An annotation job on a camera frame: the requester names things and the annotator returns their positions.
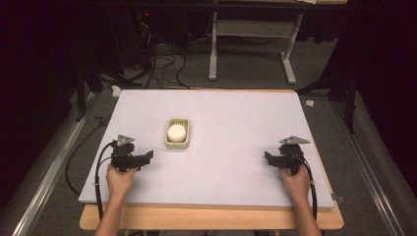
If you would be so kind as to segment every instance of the metal stand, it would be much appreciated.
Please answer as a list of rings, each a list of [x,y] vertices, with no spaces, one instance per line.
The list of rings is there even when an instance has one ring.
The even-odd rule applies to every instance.
[[[288,83],[295,85],[296,80],[291,63],[289,62],[289,57],[291,55],[292,48],[294,47],[295,39],[297,37],[302,19],[303,15],[298,14],[295,22],[289,23],[219,20],[217,18],[217,12],[213,12],[208,79],[210,81],[215,81],[217,78],[218,35],[281,37],[289,38],[287,50],[285,52],[280,52],[280,56]]]
[[[86,114],[86,87],[89,86],[89,89],[93,93],[101,93],[103,90],[103,85],[99,79],[99,74],[94,75],[93,73],[88,73],[86,65],[80,65],[77,70],[77,103],[79,113],[76,118],[76,122],[80,122]]]

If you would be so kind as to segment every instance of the white table surface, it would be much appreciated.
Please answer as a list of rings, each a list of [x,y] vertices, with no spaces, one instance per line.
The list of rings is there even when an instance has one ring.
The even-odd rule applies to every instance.
[[[190,146],[185,150],[165,147],[166,125],[174,117],[191,122]],[[95,203],[95,163],[103,147],[119,134],[135,139],[133,154],[154,151],[150,164],[136,173],[127,203],[291,207],[264,151],[279,155],[279,140],[296,136],[310,141],[301,149],[313,171],[318,206],[333,207],[320,156],[294,91],[123,90],[80,202]],[[103,159],[111,152],[110,147]],[[107,163],[99,171],[104,202]]]

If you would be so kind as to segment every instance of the black device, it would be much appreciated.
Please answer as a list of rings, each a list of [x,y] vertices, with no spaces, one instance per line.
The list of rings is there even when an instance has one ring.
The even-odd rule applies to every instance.
[[[122,146],[113,147],[111,153],[111,165],[116,167],[120,172],[126,172],[131,168],[138,168],[149,164],[150,159],[153,158],[153,150],[148,151],[144,155],[132,155],[131,152],[135,150],[133,144],[124,144]]]
[[[265,158],[269,165],[286,168],[290,170],[291,175],[298,173],[298,167],[304,164],[304,153],[298,145],[282,145],[279,148],[281,156],[271,155],[265,151]]]

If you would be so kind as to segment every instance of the human hand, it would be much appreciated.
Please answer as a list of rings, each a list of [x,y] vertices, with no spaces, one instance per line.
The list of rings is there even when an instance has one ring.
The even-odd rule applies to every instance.
[[[307,201],[310,190],[309,173],[304,165],[300,165],[298,173],[291,176],[285,169],[278,168],[284,181],[285,189],[294,204],[300,201]]]
[[[133,177],[138,168],[129,169],[126,172],[120,172],[116,167],[108,164],[107,166],[107,185],[110,192],[110,198],[114,196],[121,197],[123,200],[129,194],[132,186]]]

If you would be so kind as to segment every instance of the small basket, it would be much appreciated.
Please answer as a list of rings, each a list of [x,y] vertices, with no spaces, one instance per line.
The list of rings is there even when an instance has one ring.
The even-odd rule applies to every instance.
[[[184,142],[174,143],[171,142],[168,138],[168,130],[173,125],[181,125],[185,128],[186,137]],[[168,149],[187,149],[190,145],[190,121],[185,118],[172,118],[168,121],[165,131],[165,146]]]

